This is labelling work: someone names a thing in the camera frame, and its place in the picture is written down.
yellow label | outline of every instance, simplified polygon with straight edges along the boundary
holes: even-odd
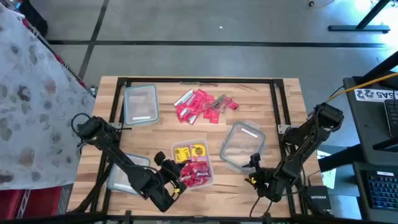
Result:
[[[203,144],[194,144],[192,147],[192,157],[206,156],[206,148]]]
[[[174,149],[174,160],[176,162],[183,162],[188,159],[191,159],[190,153],[189,153],[189,147],[181,147],[181,148]]]

desk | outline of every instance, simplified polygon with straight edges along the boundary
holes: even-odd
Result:
[[[357,85],[354,78],[344,78],[343,84],[345,89]],[[378,83],[367,86],[367,88],[391,90]],[[360,143],[320,159],[321,170],[334,169],[345,164],[352,164],[354,161],[379,166],[396,166],[397,153],[373,149],[373,145],[391,138],[384,103],[358,101],[353,91],[347,93],[347,99]]]
[[[171,158],[170,147],[173,143],[189,139],[206,139],[215,173],[215,183],[209,187],[184,192],[165,213],[158,211],[150,200],[145,201],[139,196],[112,191],[108,214],[124,215],[126,210],[131,210],[133,215],[155,216],[154,220],[164,216],[248,217],[249,211],[257,199],[257,194],[248,183],[243,181],[244,175],[229,170],[226,167],[227,164],[220,159],[220,144],[234,122],[251,120],[259,124],[266,135],[266,150],[262,155],[262,165],[276,167],[281,155],[270,84],[261,83],[261,81],[253,83],[256,82],[256,79],[250,79],[253,80],[252,83],[247,83],[248,79],[242,79],[242,82],[239,83],[240,80],[234,78],[233,83],[200,86],[199,83],[178,82],[187,81],[186,78],[174,78],[176,78],[175,82],[157,82],[156,78],[150,78],[151,83],[157,87],[160,119],[157,123],[149,126],[137,126],[132,130],[123,130],[120,148],[126,153],[148,157],[151,160],[151,166],[155,167],[154,155],[163,151],[167,157]],[[229,82],[231,79],[219,78],[218,80]],[[118,77],[103,77],[101,79],[93,115],[103,117],[105,120],[109,119],[117,81]],[[278,81],[284,84],[291,123],[297,126],[301,125],[305,122],[307,114],[298,78],[279,79]],[[143,84],[135,81],[131,85]],[[228,109],[225,114],[220,116],[219,124],[210,124],[207,119],[202,117],[198,118],[194,125],[179,123],[173,104],[191,88],[194,90],[200,88],[215,96],[232,95],[234,101],[239,103],[239,108],[236,111]],[[277,106],[280,113],[283,114],[282,96],[279,87],[276,89]],[[119,96],[116,120],[119,119],[118,114],[120,114],[122,103],[123,89]],[[94,186],[100,157],[101,151],[97,148],[84,147],[68,205],[69,210],[76,208]],[[304,169],[307,175],[319,170],[315,153],[304,164]],[[312,175],[311,182],[313,185],[321,185],[320,174]],[[103,204],[104,188],[105,186],[99,195],[97,210],[101,210]],[[261,216],[268,203],[268,199],[260,199],[253,211],[253,216]],[[300,203],[297,195],[294,195],[294,205],[295,210],[299,212]],[[286,197],[279,203],[274,203],[270,212],[272,217],[290,217]]]

clear plastic lid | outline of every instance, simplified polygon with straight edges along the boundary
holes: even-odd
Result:
[[[266,135],[262,131],[236,122],[221,146],[220,157],[229,162],[234,170],[248,173],[252,169],[243,166],[249,163],[252,154],[264,148],[265,141]]]
[[[146,157],[135,156],[132,154],[126,154],[133,163],[140,166],[149,166],[150,160]],[[117,165],[113,164],[111,173],[106,181],[106,187],[111,190],[118,190],[130,194],[137,194],[137,192],[130,186],[127,175]]]
[[[159,120],[155,85],[129,87],[124,91],[124,122],[128,125],[151,124]]]

yellow cable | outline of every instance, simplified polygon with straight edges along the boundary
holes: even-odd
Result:
[[[328,2],[328,3],[326,3],[326,4],[324,4],[324,5],[322,5],[322,6],[319,6],[319,7],[315,7],[315,6],[312,6],[314,9],[320,9],[320,8],[323,8],[323,7],[325,7],[325,6],[327,6],[327,5],[329,5],[330,3],[332,3],[332,2],[334,2],[335,0],[331,0],[330,2]]]
[[[364,87],[364,86],[367,86],[367,85],[370,85],[370,84],[373,84],[373,83],[377,83],[377,82],[379,82],[379,81],[383,81],[383,80],[386,80],[386,79],[388,79],[388,78],[392,78],[392,77],[396,77],[396,76],[398,76],[398,72],[395,72],[395,73],[393,73],[393,74],[386,75],[386,76],[384,76],[384,77],[377,78],[377,79],[368,81],[368,82],[366,82],[366,83],[363,83],[363,84],[360,84],[360,85],[357,85],[357,86],[348,88],[348,89],[346,89],[346,90],[343,90],[343,91],[341,91],[341,92],[338,92],[338,93],[334,94],[333,96],[329,97],[328,101],[326,101],[326,102],[328,103],[329,101],[331,101],[332,99],[336,98],[337,96],[340,96],[340,95],[343,94],[343,93],[347,93],[347,92],[353,91],[353,90],[355,90],[355,89],[357,89],[357,88],[362,88],[362,87]]]

blue keyboard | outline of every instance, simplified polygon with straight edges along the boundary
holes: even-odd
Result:
[[[379,175],[366,172],[368,180],[368,200],[372,208],[398,210],[397,176]]]

